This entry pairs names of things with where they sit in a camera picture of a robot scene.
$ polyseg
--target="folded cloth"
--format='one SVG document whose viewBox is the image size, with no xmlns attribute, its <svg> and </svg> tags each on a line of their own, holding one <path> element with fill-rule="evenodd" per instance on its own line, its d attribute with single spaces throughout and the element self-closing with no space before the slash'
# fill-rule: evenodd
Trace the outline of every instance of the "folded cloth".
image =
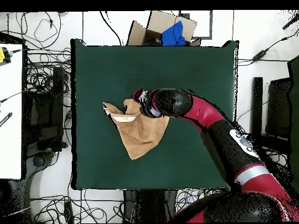
<svg viewBox="0 0 299 224">
<path fill-rule="evenodd" d="M 149 118 L 140 113 L 140 105 L 133 99 L 124 101 L 126 113 L 109 103 L 103 103 L 107 115 L 119 130 L 129 157 L 134 160 L 156 147 L 163 137 L 169 117 Z"/>
<path fill-rule="evenodd" d="M 179 21 L 162 33 L 162 45 L 163 46 L 186 45 L 185 38 L 182 36 L 182 32 L 183 32 L 183 24 L 181 21 Z"/>
</svg>

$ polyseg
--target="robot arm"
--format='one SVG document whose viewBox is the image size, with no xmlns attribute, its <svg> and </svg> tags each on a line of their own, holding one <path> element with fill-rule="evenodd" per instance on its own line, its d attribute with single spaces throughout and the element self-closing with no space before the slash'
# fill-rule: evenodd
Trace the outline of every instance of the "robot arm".
<svg viewBox="0 0 299 224">
<path fill-rule="evenodd" d="M 282 220 L 299 221 L 299 210 L 270 174 L 252 144 L 233 127 L 223 112 L 206 99 L 179 89 L 138 89 L 133 99 L 141 112 L 152 118 L 177 117 L 191 122 L 213 158 L 217 169 L 232 191 L 255 192 L 277 201 Z"/>
</svg>

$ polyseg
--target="cable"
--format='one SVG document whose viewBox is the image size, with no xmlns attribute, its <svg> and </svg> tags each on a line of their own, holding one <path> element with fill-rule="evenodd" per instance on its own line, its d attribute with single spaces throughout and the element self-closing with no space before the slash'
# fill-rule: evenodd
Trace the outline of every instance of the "cable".
<svg viewBox="0 0 299 224">
<path fill-rule="evenodd" d="M 171 10 L 171 13 L 175 16 L 175 22 L 176 22 L 176 18 L 178 18 Z M 173 38 L 175 38 L 175 24 L 173 25 Z"/>
<path fill-rule="evenodd" d="M 248 111 L 246 111 L 246 112 L 244 112 L 238 119 L 237 119 L 237 122 L 239 121 L 239 119 L 243 116 L 243 115 L 245 115 L 246 113 L 248 113 L 249 111 L 251 111 L 252 110 L 252 108 L 250 108 Z"/>
<path fill-rule="evenodd" d="M 12 95 L 12 96 L 9 96 L 9 97 L 6 98 L 6 99 L 0 100 L 0 103 L 6 102 L 6 101 L 7 101 L 8 99 L 10 99 L 11 97 L 14 97 L 14 96 L 16 96 L 16 95 L 19 95 L 19 94 L 21 94 L 21 93 L 24 93 L 24 92 L 26 92 L 26 91 L 28 91 L 28 89 L 26 89 L 26 90 L 24 90 L 24 91 L 22 91 L 22 92 L 16 93 L 16 94 L 14 94 L 14 95 Z"/>
<path fill-rule="evenodd" d="M 285 37 L 285 38 L 282 38 L 281 40 L 275 42 L 274 44 L 272 44 L 270 47 L 268 47 L 267 49 L 265 50 L 262 50 L 260 51 L 259 53 L 257 53 L 253 58 L 252 58 L 252 62 L 250 64 L 253 64 L 254 62 L 256 61 L 259 61 L 262 57 L 264 57 L 267 53 L 267 51 L 269 51 L 273 46 L 275 46 L 277 43 L 281 42 L 281 41 L 284 41 L 284 40 L 287 40 L 289 38 L 292 38 L 294 37 L 297 33 L 299 32 L 299 29 L 297 29 L 297 31 L 292 34 L 291 36 L 288 36 L 288 37 Z"/>
<path fill-rule="evenodd" d="M 51 166 L 53 166 L 53 165 L 55 165 L 57 163 L 58 157 L 59 157 L 59 153 L 57 154 L 56 162 L 53 163 L 53 164 L 51 164 Z"/>
<path fill-rule="evenodd" d="M 107 26 L 111 29 L 111 31 L 112 31 L 112 32 L 116 35 L 116 37 L 119 39 L 119 44 L 120 44 L 120 46 L 121 46 L 121 41 L 120 41 L 119 36 L 118 36 L 117 33 L 112 29 L 112 27 L 108 24 L 108 22 L 105 20 L 105 18 L 104 18 L 104 16 L 103 16 L 103 14 L 102 14 L 101 11 L 100 11 L 100 15 L 101 15 L 103 21 L 107 24 Z"/>
<path fill-rule="evenodd" d="M 240 63 L 242 63 L 242 62 L 240 62 Z M 253 64 L 253 63 L 254 63 L 254 61 L 252 61 L 250 64 Z M 248 65 L 250 65 L 250 64 L 245 64 L 245 65 L 239 65 L 239 64 L 238 64 L 238 66 L 248 66 Z"/>
</svg>

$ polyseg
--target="white floor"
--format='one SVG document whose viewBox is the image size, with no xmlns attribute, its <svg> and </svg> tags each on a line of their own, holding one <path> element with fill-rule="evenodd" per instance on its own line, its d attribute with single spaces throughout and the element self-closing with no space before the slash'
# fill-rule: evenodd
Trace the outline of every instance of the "white floor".
<svg viewBox="0 0 299 224">
<path fill-rule="evenodd" d="M 182 13 L 190 13 L 190 18 L 197 21 L 195 36 L 209 36 L 210 20 L 205 11 L 182 11 Z M 127 36 L 133 20 L 144 27 L 147 25 L 149 11 L 139 12 L 108 12 L 109 24 L 119 35 L 124 44 L 127 42 Z M 56 12 L 49 12 L 56 28 L 59 28 L 59 17 Z M 211 40 L 203 40 L 202 46 L 222 46 L 228 40 L 239 40 L 239 61 L 250 60 L 260 50 L 264 50 L 274 42 L 283 37 L 292 35 L 298 28 L 299 22 L 292 24 L 288 29 L 283 30 L 282 27 L 292 18 L 292 12 L 286 10 L 214 10 L 213 11 L 213 33 Z M 49 29 L 48 19 L 44 12 L 30 13 L 27 15 L 28 36 L 34 37 L 34 30 L 40 23 L 39 32 L 36 36 L 42 40 L 52 34 L 55 34 L 55 28 Z M 70 47 L 69 40 L 73 38 L 83 39 L 86 45 L 97 46 L 117 46 L 118 39 L 115 34 L 106 26 L 99 12 L 68 12 L 61 16 L 61 31 L 57 41 L 48 49 L 63 50 Z M 7 16 L 0 14 L 0 30 L 7 30 Z M 9 14 L 9 31 L 20 32 L 20 27 L 16 21 L 16 13 Z M 49 39 L 49 44 L 53 42 L 57 35 Z M 289 77 L 287 70 L 287 61 L 299 55 L 299 38 L 298 35 L 289 40 L 279 42 L 272 47 L 263 60 L 275 61 L 258 61 L 249 66 L 239 66 L 238 68 L 238 102 L 237 102 L 237 118 L 251 107 L 251 83 L 255 76 L 263 77 L 263 102 L 267 101 L 267 89 L 271 80 Z M 263 132 L 265 131 L 267 104 L 263 105 Z M 245 131 L 249 132 L 250 113 L 240 118 L 239 124 L 243 126 Z M 57 163 L 44 171 L 39 172 L 33 182 L 30 192 L 31 198 L 52 197 L 54 195 L 67 195 L 68 183 L 71 175 L 71 148 L 64 149 Z M 80 191 L 69 190 L 69 195 L 73 200 L 78 200 L 80 204 Z M 119 206 L 119 202 L 123 199 L 123 192 L 120 190 L 87 190 L 86 199 L 91 208 L 102 208 L 108 219 L 114 215 L 113 207 Z M 101 202 L 100 200 L 115 200 L 116 202 Z M 49 203 L 48 200 L 32 201 L 32 214 L 37 214 L 42 207 Z M 82 206 L 87 208 L 86 202 L 82 202 Z M 63 204 L 58 204 L 58 208 L 63 212 Z M 79 213 L 79 208 L 73 205 L 74 214 Z M 95 211 L 93 215 L 101 218 L 103 213 Z M 48 220 L 47 214 L 42 214 L 39 220 Z M 94 223 L 91 217 L 85 218 L 82 223 Z M 121 222 L 117 216 L 110 223 Z"/>
</svg>

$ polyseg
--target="green table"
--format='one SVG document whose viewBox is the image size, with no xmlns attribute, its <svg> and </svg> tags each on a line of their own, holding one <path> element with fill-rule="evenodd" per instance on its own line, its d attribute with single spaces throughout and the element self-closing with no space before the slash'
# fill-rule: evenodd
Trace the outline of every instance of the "green table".
<svg viewBox="0 0 299 224">
<path fill-rule="evenodd" d="M 224 187 L 198 130 L 170 119 L 160 144 L 132 161 L 102 102 L 124 109 L 138 88 L 191 89 L 232 119 L 236 42 L 224 47 L 88 47 L 71 41 L 76 189 Z"/>
</svg>

